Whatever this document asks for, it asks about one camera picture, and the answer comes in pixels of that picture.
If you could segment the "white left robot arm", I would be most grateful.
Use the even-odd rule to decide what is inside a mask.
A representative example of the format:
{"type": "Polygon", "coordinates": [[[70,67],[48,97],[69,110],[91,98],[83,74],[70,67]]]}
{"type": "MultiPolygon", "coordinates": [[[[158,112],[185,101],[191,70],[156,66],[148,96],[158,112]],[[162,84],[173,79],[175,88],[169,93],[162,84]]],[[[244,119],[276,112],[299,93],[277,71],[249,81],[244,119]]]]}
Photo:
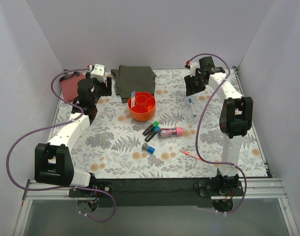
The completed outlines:
{"type": "Polygon", "coordinates": [[[71,150],[74,144],[94,121],[97,114],[97,103],[102,96],[112,93],[112,79],[105,82],[96,78],[86,78],[78,82],[77,93],[69,121],[46,144],[35,148],[35,180],[39,183],[63,187],[80,186],[80,191],[88,197],[97,191],[97,184],[91,179],[93,174],[74,169],[71,150]]]}

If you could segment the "black highlighter blue cap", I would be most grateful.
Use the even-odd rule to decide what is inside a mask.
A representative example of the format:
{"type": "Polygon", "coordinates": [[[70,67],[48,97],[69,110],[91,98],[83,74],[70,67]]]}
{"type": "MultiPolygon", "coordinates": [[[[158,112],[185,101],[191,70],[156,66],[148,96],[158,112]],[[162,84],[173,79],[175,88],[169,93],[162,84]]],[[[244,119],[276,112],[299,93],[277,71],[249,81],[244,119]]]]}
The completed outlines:
{"type": "Polygon", "coordinates": [[[155,127],[145,138],[145,142],[149,142],[159,131],[160,127],[155,127]]]}

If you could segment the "white pen pink cap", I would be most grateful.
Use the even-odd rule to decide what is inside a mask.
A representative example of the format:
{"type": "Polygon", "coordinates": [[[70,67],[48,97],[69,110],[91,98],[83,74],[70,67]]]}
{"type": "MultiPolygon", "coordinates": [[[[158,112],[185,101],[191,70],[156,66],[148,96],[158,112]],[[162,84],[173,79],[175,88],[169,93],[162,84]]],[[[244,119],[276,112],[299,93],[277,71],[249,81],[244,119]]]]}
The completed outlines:
{"type": "Polygon", "coordinates": [[[136,91],[133,91],[134,92],[134,106],[136,105],[136,91]]]}

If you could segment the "white pen teal cap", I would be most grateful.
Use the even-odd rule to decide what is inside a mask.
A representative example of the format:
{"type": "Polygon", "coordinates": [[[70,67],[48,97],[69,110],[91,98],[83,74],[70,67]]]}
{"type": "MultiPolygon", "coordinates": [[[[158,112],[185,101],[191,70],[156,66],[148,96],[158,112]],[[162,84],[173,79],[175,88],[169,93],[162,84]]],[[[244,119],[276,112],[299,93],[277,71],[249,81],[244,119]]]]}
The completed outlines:
{"type": "Polygon", "coordinates": [[[134,106],[134,92],[131,93],[131,108],[134,106]]]}

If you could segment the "black highlighter green cap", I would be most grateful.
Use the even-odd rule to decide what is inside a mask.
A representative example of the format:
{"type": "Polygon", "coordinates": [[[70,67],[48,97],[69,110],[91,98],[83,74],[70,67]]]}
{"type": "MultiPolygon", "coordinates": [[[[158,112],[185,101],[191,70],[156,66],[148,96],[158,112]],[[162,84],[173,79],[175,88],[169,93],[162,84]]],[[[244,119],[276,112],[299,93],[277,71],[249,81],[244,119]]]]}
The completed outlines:
{"type": "Polygon", "coordinates": [[[148,135],[152,130],[154,130],[157,126],[159,125],[158,121],[153,122],[149,127],[147,127],[144,131],[143,131],[143,135],[146,136],[148,135]]]}

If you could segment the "grey blue short marker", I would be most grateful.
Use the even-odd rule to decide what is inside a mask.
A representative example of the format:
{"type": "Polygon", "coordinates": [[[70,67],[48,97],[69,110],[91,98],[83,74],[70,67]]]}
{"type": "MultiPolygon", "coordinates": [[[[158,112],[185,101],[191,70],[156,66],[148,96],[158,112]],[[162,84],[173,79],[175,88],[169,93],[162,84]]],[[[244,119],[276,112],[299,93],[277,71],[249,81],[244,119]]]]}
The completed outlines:
{"type": "Polygon", "coordinates": [[[149,146],[147,143],[144,143],[141,147],[142,150],[150,153],[150,154],[153,154],[155,152],[155,149],[151,146],[149,146]]]}

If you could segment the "orange round divided container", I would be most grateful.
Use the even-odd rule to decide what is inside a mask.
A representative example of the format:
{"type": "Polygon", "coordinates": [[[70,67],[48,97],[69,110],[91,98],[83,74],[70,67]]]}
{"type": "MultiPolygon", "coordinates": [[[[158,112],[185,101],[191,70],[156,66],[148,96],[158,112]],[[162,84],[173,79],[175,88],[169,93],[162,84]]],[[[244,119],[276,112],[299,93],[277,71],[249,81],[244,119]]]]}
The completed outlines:
{"type": "Polygon", "coordinates": [[[136,105],[131,108],[131,97],[128,100],[130,115],[136,121],[148,121],[156,112],[156,100],[148,92],[136,92],[136,105]]]}

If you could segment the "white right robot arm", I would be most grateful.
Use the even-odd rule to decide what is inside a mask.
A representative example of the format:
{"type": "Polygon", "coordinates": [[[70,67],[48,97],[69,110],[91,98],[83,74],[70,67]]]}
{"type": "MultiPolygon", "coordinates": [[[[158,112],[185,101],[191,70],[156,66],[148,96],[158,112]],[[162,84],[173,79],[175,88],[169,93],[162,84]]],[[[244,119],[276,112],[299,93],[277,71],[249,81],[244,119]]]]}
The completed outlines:
{"type": "Polygon", "coordinates": [[[185,64],[190,74],[184,78],[186,95],[204,91],[210,86],[222,102],[219,128],[223,133],[222,158],[214,178],[200,183],[202,193],[226,195],[241,187],[239,155],[244,136],[252,126],[253,100],[241,95],[228,81],[230,72],[216,67],[211,54],[199,54],[199,62],[191,59],[185,64]]]}

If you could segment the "white pen blue cap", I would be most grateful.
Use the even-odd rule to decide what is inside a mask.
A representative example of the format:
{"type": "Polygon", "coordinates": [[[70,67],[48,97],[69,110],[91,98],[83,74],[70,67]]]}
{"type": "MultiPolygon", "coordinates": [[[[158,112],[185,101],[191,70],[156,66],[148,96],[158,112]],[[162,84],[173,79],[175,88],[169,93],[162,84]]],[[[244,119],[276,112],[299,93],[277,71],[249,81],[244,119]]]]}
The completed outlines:
{"type": "Polygon", "coordinates": [[[191,111],[192,111],[193,117],[196,117],[196,113],[195,113],[193,102],[192,102],[191,98],[189,98],[189,104],[190,104],[190,107],[191,107],[191,111]]]}

